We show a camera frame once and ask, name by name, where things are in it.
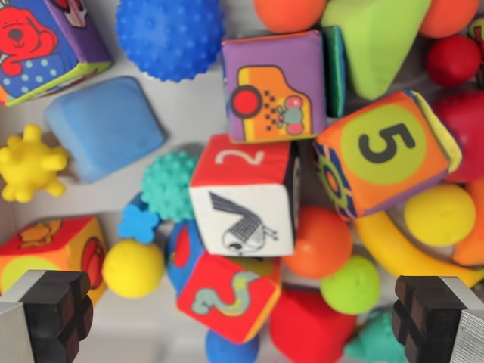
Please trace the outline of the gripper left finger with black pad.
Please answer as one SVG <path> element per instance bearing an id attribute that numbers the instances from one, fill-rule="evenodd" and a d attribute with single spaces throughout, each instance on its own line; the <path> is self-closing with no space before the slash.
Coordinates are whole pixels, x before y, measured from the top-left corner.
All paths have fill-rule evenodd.
<path id="1" fill-rule="evenodd" d="M 83 271 L 26 271 L 1 295 L 1 361 L 74 361 L 92 327 L 90 287 Z"/>

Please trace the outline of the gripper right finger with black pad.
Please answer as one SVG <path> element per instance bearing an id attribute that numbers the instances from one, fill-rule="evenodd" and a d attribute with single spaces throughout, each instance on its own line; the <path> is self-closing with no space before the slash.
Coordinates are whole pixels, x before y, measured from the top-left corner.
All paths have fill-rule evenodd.
<path id="1" fill-rule="evenodd" d="M 457 277 L 400 276 L 392 331 L 409 362 L 482 362 L 483 300 Z"/>

